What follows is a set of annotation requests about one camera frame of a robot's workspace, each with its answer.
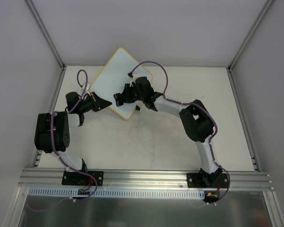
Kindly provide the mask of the yellow framed whiteboard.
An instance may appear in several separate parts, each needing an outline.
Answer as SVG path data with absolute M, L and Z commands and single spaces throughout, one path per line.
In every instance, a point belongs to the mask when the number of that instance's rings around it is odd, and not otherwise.
M 153 79 L 153 75 L 144 66 L 136 69 L 138 64 L 139 62 L 127 50 L 120 47 L 89 87 L 90 92 L 95 92 L 100 98 L 112 102 L 109 108 L 125 120 L 131 118 L 138 101 L 116 106 L 114 94 L 123 92 L 125 84 L 131 81 L 128 74 L 134 71 L 141 77 L 147 77 L 149 82 Z

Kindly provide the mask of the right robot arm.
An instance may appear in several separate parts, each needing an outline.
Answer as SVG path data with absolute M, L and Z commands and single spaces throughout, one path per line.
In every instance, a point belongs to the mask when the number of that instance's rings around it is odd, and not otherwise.
M 201 160 L 201 169 L 192 181 L 204 188 L 220 185 L 219 177 L 223 170 L 214 157 L 211 145 L 217 125 L 200 100 L 183 104 L 168 99 L 164 93 L 155 92 L 146 77 L 125 84 L 123 92 L 114 94 L 114 98 L 117 106 L 141 101 L 148 109 L 179 117 L 186 135 L 196 143 Z

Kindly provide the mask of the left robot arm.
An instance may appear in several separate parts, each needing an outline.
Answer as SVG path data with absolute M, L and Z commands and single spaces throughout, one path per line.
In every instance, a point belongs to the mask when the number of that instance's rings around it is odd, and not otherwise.
M 72 157 L 67 151 L 71 141 L 70 127 L 82 126 L 85 113 L 98 112 L 112 103 L 94 92 L 84 96 L 70 92 L 66 95 L 66 102 L 67 107 L 64 111 L 38 115 L 34 143 L 37 150 L 56 156 L 66 172 L 74 172 L 73 179 L 78 184 L 85 184 L 89 180 L 85 161 L 80 157 Z

